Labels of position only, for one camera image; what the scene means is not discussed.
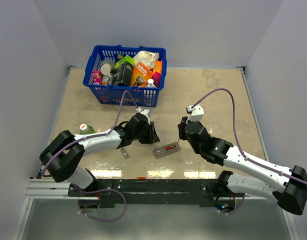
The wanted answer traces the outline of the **white grey remote control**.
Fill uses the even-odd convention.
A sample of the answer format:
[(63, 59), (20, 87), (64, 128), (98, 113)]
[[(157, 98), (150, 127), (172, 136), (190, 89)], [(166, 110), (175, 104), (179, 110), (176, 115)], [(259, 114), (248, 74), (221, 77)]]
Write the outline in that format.
[(158, 147), (153, 150), (153, 155), (156, 159), (166, 157), (170, 154), (176, 153), (181, 150), (181, 147), (179, 146), (178, 142), (172, 142), (169, 144), (166, 144), (164, 146)]

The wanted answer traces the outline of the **grey battery cover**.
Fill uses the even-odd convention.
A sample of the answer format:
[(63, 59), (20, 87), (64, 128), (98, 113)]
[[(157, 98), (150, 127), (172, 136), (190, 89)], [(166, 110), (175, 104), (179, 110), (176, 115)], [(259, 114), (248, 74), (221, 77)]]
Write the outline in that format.
[(128, 154), (128, 152), (124, 148), (122, 148), (120, 151), (121, 151), (121, 153), (122, 153), (122, 155), (125, 159), (130, 158), (130, 155)]

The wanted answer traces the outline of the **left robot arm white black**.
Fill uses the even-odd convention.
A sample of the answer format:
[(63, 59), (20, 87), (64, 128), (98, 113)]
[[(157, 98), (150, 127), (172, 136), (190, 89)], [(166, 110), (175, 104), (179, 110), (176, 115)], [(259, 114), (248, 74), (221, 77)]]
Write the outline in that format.
[(105, 132), (72, 134), (64, 130), (40, 154), (39, 159), (44, 165), (41, 175), (48, 171), (55, 182), (68, 181), (85, 196), (92, 196), (97, 191), (97, 180), (89, 170), (79, 166), (81, 159), (101, 151), (127, 147), (134, 141), (143, 145), (160, 142), (155, 124), (147, 113), (136, 113), (130, 120)]

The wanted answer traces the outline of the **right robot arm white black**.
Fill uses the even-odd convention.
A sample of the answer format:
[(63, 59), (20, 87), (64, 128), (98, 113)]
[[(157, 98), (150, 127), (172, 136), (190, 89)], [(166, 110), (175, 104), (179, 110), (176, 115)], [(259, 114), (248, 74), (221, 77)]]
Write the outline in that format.
[(295, 165), (285, 167), (244, 153), (238, 146), (211, 136), (199, 121), (182, 117), (178, 124), (179, 138), (188, 141), (193, 151), (211, 164), (225, 166), (246, 173), (221, 174), (216, 184), (219, 195), (251, 194), (276, 200), (279, 207), (302, 215), (307, 202), (307, 172)]

